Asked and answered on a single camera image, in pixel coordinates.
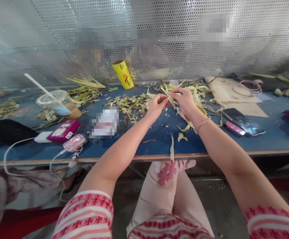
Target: hand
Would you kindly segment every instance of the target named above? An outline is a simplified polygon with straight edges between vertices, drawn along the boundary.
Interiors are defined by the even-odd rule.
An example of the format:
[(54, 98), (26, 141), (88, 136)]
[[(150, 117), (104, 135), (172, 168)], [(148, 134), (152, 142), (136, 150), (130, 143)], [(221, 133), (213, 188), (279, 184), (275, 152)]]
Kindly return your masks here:
[(175, 88), (169, 91), (172, 98), (179, 104), (181, 111), (190, 117), (197, 110), (197, 106), (194, 103), (191, 91), (184, 88)]
[(160, 116), (163, 108), (170, 106), (167, 95), (157, 94), (152, 98), (146, 117), (149, 117), (153, 122)]

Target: phone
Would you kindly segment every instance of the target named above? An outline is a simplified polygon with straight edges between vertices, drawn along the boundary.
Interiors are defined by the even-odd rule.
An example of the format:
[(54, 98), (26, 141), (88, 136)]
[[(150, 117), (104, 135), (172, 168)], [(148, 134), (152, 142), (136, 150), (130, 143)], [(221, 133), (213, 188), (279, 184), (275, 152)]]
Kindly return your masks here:
[(225, 109), (223, 110), (223, 113), (231, 121), (245, 130), (250, 136), (257, 136), (266, 132), (261, 126), (250, 120), (235, 108)]

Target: metal mesh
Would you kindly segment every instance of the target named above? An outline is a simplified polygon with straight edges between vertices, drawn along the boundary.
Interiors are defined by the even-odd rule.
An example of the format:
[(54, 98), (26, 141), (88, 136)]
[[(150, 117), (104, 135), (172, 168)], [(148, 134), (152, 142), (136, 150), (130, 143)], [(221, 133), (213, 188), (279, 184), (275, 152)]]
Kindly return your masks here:
[[(199, 45), (201, 15), (231, 18), (219, 31), (229, 54)], [(77, 28), (106, 33), (101, 59), (97, 49), (77, 59)], [(208, 39), (218, 45), (216, 36)], [(32, 86), (23, 73), (44, 86), (88, 74), (118, 83), (111, 62), (119, 59), (134, 82), (289, 69), (289, 0), (0, 0), (0, 87)]]

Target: wrist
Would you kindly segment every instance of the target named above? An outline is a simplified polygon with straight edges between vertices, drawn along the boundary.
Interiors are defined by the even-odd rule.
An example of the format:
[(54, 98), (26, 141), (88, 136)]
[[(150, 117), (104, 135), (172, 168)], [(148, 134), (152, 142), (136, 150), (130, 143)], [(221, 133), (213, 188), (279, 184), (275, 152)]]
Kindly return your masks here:
[(196, 118), (201, 118), (203, 116), (206, 117), (206, 115), (198, 108), (194, 107), (192, 108), (187, 114), (186, 114), (190, 119), (196, 119)]
[(193, 112), (190, 112), (189, 118), (194, 128), (196, 128), (201, 122), (206, 120), (208, 117), (198, 108), (196, 108)]
[(156, 122), (156, 118), (152, 117), (151, 115), (145, 115), (142, 120), (148, 123), (148, 125), (152, 125), (154, 122)]

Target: straw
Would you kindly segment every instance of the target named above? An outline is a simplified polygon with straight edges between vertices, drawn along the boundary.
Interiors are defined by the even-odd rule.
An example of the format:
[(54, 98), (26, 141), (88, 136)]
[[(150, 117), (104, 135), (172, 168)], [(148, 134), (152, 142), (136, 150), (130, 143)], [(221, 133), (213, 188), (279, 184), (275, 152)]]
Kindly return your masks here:
[(45, 89), (43, 86), (41, 86), (40, 83), (38, 83), (33, 77), (31, 77), (29, 74), (25, 73), (24, 74), (27, 78), (29, 78), (34, 84), (36, 84), (39, 88), (41, 88), (42, 91), (44, 91), (46, 94), (48, 94), (52, 99), (56, 100), (56, 102), (58, 102), (60, 105), (63, 105), (61, 102), (58, 101), (58, 99), (56, 99), (51, 93), (49, 93), (47, 91), (47, 89)]

